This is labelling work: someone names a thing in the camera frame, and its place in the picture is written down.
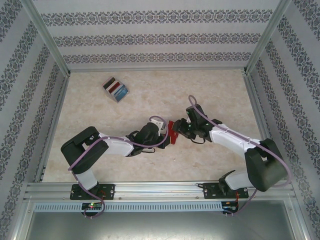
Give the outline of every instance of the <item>cable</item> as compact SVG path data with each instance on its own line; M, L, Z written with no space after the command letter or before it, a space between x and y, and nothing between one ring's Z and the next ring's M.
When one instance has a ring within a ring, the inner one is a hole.
M197 141L194 141L192 138L190 138L191 142L193 142L194 144L204 144L206 142L205 139L203 139L203 142L197 142Z
M271 156L273 156L275 159L277 159L281 164L282 166L285 168L286 172L287 172L287 175L288 175L288 178L286 180L285 183L282 183L282 184L279 184L279 185L274 185L273 187L275 188L280 188L280 187L284 187L288 184L290 184L291 182L291 179L292 179L292 174L290 172L290 169L288 167L288 165L285 163L285 161L283 161L279 156L277 156L275 153L273 153L272 151L270 151L269 149L265 148L264 146L261 146L260 144L254 142L254 141L251 141L250 139L247 139L245 138L244 136L234 132L234 131L231 131L229 130L228 128L224 128L216 123L214 123L213 121L211 121L208 117L206 117L206 115L204 115L202 112L200 112L197 108L196 108L196 104L197 104L197 99L193 96L193 95L189 95L188 97L189 99L189 102L191 103L192 107L194 108L194 110L201 116L203 117L205 120L207 120L209 123L211 123L212 125L214 125L215 127L221 129L222 131L226 132L226 133L230 133L234 136L236 136L237 138L241 139L241 140L245 140L246 142L250 143L250 144L253 144L255 145L256 147L262 149L263 151L265 151L266 153L270 154ZM241 211L243 211L247 206L248 204L251 202L252 198L254 198L254 196L256 195L257 193L257 189L254 190L253 194L251 195L251 197L248 199L248 201L243 205L242 208L240 208L236 213L234 214L238 214L240 213Z
M96 217L100 216L100 215L105 211L105 209L106 209L106 204L105 204L105 202L103 201L103 199L101 199L100 197L94 195L93 193L91 193L91 192L89 192L87 189L85 189L85 187L80 183L79 179L78 179L77 176L74 174L74 172L72 171L72 169L81 161L81 159L84 158L84 156L85 156L97 143L99 143L100 141L102 141L102 140L104 140L104 139L117 139L117 140L124 141L125 143L129 143L129 144L136 145L136 146L143 147L143 148L154 148L154 147L157 147L157 146L163 144L163 143L165 142L165 140L167 139L167 137L168 137L168 133L169 133L168 124L167 124L166 120L164 120L162 117L160 117L160 116L155 116L155 115L154 115L154 116L151 116L151 117L149 118L149 121L151 121L151 119L154 119L154 118L160 119L161 121L163 121L164 125L166 126L165 136L164 136L164 139L163 139L161 142L159 142L159 143L157 143L157 144L154 144L154 145L143 145L143 144L135 143L135 142L133 142L133 141L129 141L129 140L123 138L123 137L118 137L118 136L104 136L104 137L101 137L101 138L97 139L94 143L92 143L92 144L77 158L77 160L75 160L75 162L68 168L68 171L70 171L70 172L73 174L73 176L74 176L75 180L77 181L77 183L79 184L80 188L82 188L82 190L83 190L85 193L89 194L91 197L93 197L93 198L95 198L95 199L97 199L97 200L99 200L99 201L102 202L102 206L103 206L103 207L102 207L102 210L101 210L100 212L98 212L98 213L97 213L96 215L94 215L94 216L87 216L87 215L86 215L87 209L85 209L84 212L83 212L83 215L84 215L85 218L93 219L93 218L96 218Z

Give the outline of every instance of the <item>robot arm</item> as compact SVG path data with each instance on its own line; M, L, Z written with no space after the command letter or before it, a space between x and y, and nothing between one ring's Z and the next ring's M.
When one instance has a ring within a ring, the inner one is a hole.
M196 104L195 107L204 114L199 104ZM261 192L265 192L287 175L287 171L282 164L269 153L250 142L230 134L228 131L221 130L219 127L212 125L199 115L193 106L188 107L186 112L188 119L182 118L177 120L173 125L174 131L192 141L196 139L196 136L199 136L204 142L209 141L221 144L245 159L246 171L236 172L233 170L219 179L219 187L222 192L226 193L230 190L252 186ZM213 119L212 121L224 129L229 129L219 120ZM235 131L233 132L267 148L282 158L273 140L268 138L263 141L251 139Z
M91 169L93 164L95 164L103 154L116 154L125 157L133 157L142 153L145 148L148 148L138 146L133 143L146 146L159 144L165 138L165 135L160 133L163 125L164 122L151 119L150 122L148 122L140 131L134 131L124 137L108 136L98 132L95 127L90 126L63 144L61 152L68 164L72 166L85 152L84 145L90 146L98 139L104 138L94 144L84 155L81 161L72 168L73 173L76 175L76 178L82 186L86 190L95 194L95 189L99 188L99 183ZM157 147L164 149L168 144L169 142L166 139Z

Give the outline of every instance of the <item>enclosure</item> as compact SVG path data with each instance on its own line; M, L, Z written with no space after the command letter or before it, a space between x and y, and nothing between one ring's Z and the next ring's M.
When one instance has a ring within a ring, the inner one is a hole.
M319 0L0 6L0 239L320 239ZM111 76L130 91L120 103L102 90ZM89 126L126 136L153 115L185 118L189 95L210 119L272 139L291 184L225 216L197 185L245 161L179 135L153 154L103 155L92 170L113 199L83 218L61 146Z

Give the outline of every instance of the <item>white arm segment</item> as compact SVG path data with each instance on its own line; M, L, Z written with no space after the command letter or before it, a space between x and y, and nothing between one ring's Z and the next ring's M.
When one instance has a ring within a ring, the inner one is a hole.
M253 187L247 171L234 171L225 177L225 182L232 190Z
M163 125L165 124L163 121L157 121L157 120L155 120L155 119L151 119L150 120L150 122L151 123L153 123L153 124L155 124L155 125L157 125L157 127L159 128L159 131L158 131L158 134L159 134L159 136L160 136L160 134L161 134L161 129L162 129L162 127L163 127Z
M101 138L108 137L108 135L105 135L103 133L100 133L99 136ZM129 139L125 136L122 136L121 138L129 141ZM128 156L134 149L134 146L132 144L123 140L105 139L104 141L109 146L109 148L104 152L104 154L117 154L121 156Z
M219 126L225 128L225 129L228 129L230 131L233 131L233 130L229 129L224 124L219 124ZM247 138L248 140L250 140L252 142L260 144L258 139L252 139L252 138L247 137L245 135L242 135L242 134L240 134L240 133L238 133L236 131L233 131L233 132L235 132L235 133ZM213 143L225 146L226 148L228 148L231 151L233 151L236 154L238 154L243 159L245 159L245 152L247 151L247 149L253 149L253 148L256 147L252 143L249 143L249 142L247 142L245 140L239 139L238 137L232 135L229 132L222 131L220 128L218 128L216 126L212 128L212 130L210 131L209 134L210 134L211 141Z
M98 183L91 168L83 173L76 174L76 177L78 178L82 186L87 190L92 189Z
M229 130L229 128L225 124L219 124L219 126ZM233 132L247 138L252 142L255 142L257 144L260 143L258 139L252 139L236 131L233 131ZM210 131L210 138L213 143L225 146L226 148L230 149L231 151L241 156L243 159L245 159L245 152L248 149L253 149L256 147L252 143L239 139L238 137L232 135L229 132L222 131L220 128L216 126L213 127L212 130ZM253 185L249 180L247 171L239 171L239 172L234 171L225 177L225 182L228 184L228 186L232 190L237 190L239 188L253 187Z

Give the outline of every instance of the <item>black mount bracket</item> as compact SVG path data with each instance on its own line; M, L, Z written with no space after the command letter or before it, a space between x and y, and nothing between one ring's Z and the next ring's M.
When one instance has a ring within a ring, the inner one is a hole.
M89 190L92 194L103 200L113 200L115 196L115 186L114 184L98 184ZM91 195L87 194L79 184L73 184L70 193L71 200L97 200Z
M249 197L247 188L239 188L223 193L218 182L199 183L198 187L203 189L204 199L247 199Z

